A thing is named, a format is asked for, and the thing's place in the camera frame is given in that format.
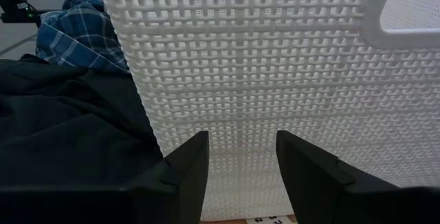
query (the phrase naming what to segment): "black cloth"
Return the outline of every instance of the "black cloth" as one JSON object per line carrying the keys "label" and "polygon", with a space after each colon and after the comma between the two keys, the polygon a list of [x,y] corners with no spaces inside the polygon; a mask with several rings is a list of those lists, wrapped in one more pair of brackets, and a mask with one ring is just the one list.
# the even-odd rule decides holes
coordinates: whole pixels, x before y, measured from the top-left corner
{"label": "black cloth", "polygon": [[161,159],[130,76],[0,60],[0,186],[121,184]]}

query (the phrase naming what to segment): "plastic mesh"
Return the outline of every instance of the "plastic mesh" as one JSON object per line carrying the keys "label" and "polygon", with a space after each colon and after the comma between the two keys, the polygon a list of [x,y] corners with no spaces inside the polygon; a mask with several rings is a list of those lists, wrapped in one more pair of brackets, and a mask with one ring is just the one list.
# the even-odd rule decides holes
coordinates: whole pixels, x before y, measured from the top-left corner
{"label": "plastic mesh", "polygon": [[438,49],[360,36],[368,0],[104,0],[164,154],[210,131],[202,219],[292,213],[275,134],[440,184]]}
{"label": "plastic mesh", "polygon": [[388,0],[381,24],[384,29],[440,28],[439,0]]}

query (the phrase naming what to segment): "plaid shirt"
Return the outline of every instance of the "plaid shirt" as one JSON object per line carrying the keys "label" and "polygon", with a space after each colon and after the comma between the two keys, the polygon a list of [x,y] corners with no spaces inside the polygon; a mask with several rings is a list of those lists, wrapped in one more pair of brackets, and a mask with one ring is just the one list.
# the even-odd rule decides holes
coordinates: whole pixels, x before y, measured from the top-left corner
{"label": "plaid shirt", "polygon": [[36,55],[54,65],[130,73],[103,0],[65,0],[63,10],[43,14]]}

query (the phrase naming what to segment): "gray floor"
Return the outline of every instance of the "gray floor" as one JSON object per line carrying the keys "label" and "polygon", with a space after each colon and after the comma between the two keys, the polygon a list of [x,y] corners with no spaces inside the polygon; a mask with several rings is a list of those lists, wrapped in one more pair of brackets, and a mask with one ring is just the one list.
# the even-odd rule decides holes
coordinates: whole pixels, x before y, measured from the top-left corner
{"label": "gray floor", "polygon": [[[27,0],[37,9],[61,9],[64,0]],[[35,54],[35,24],[0,21],[0,59],[18,60],[26,53]]]}

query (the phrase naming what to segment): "woven lattice pattern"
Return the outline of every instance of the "woven lattice pattern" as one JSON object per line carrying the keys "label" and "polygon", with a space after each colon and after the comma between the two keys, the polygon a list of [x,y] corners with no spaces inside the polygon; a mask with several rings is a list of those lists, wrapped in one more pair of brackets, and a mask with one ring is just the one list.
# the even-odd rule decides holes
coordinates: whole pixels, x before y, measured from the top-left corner
{"label": "woven lattice pattern", "polygon": [[368,0],[105,0],[165,154],[210,131],[203,220],[292,213],[278,129],[400,186],[440,184],[440,50],[383,50]]}

